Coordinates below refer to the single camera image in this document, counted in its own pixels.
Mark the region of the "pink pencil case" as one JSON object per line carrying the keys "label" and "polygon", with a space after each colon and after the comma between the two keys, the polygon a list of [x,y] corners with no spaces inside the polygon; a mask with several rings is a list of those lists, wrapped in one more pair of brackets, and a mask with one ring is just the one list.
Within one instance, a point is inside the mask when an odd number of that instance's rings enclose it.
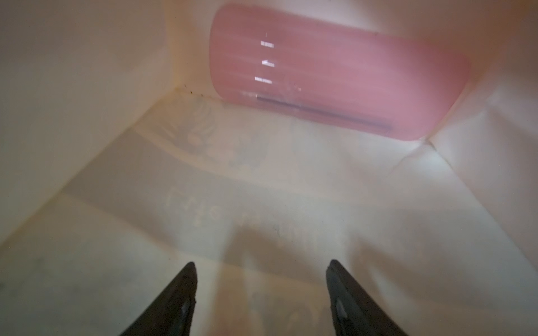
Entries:
{"label": "pink pencil case", "polygon": [[226,101],[402,141],[433,131],[471,72],[426,43],[242,4],[217,11],[209,63]]}

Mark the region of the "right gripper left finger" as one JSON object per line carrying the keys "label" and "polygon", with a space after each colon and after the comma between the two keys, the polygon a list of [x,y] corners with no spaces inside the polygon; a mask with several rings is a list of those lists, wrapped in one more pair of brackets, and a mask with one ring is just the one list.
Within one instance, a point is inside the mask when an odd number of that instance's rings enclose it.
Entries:
{"label": "right gripper left finger", "polygon": [[196,265],[189,262],[121,336],[188,336],[196,307],[197,285]]}

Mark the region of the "white canvas tote bag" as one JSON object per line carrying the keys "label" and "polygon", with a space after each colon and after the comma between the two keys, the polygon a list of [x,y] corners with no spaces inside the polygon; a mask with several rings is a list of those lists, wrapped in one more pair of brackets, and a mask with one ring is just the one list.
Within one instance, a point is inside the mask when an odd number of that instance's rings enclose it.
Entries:
{"label": "white canvas tote bag", "polygon": [[[235,104],[228,4],[469,79],[414,141]],[[1,3],[1,334],[118,335],[193,262],[192,335],[333,335],[332,260],[408,335],[537,334],[536,1]]]}

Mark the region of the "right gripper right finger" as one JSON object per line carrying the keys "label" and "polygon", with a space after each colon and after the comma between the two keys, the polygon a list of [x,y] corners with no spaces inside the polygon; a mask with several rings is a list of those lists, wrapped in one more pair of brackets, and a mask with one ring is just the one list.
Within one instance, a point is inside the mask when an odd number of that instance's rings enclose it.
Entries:
{"label": "right gripper right finger", "polygon": [[337,260],[326,269],[326,285],[337,335],[406,336]]}

